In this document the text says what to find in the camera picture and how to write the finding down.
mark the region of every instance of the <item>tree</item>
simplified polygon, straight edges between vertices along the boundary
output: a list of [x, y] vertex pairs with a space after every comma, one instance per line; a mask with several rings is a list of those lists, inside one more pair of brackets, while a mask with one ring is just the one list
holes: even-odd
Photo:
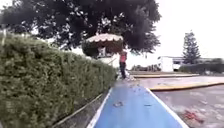
[[153, 52], [159, 44], [154, 23], [159, 21], [155, 0], [13, 0], [2, 11], [2, 23], [14, 33], [54, 38], [71, 49], [96, 33], [120, 34], [136, 52]]
[[195, 35], [192, 31], [185, 34], [183, 54], [185, 64], [196, 64], [201, 57]]

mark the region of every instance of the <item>skateboarder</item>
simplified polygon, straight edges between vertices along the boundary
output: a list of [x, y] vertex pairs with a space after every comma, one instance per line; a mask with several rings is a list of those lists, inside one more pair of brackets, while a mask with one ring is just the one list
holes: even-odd
[[126, 78], [125, 69], [126, 69], [126, 60], [127, 60], [127, 52], [121, 51], [120, 52], [120, 71], [122, 78]]

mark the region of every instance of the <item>blue ledge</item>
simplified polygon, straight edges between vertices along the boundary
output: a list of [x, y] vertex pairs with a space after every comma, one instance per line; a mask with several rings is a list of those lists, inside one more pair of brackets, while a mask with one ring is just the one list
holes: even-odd
[[[123, 106], [114, 104], [122, 102]], [[183, 128], [145, 88], [113, 88], [94, 128]]]

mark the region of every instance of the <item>white building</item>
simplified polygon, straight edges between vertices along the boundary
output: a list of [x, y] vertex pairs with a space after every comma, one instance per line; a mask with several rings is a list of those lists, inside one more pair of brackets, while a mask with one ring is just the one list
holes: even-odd
[[[211, 61], [214, 58], [201, 58], [199, 62]], [[183, 57], [170, 57], [161, 56], [158, 57], [158, 67], [162, 72], [174, 72], [178, 71], [180, 67], [184, 64]]]

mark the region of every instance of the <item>pine tree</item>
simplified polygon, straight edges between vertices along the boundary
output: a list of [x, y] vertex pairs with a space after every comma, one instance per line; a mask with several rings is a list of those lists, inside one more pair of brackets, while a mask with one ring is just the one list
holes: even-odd
[[192, 31], [185, 34], [183, 57], [185, 64], [196, 64], [201, 57], [195, 35]]

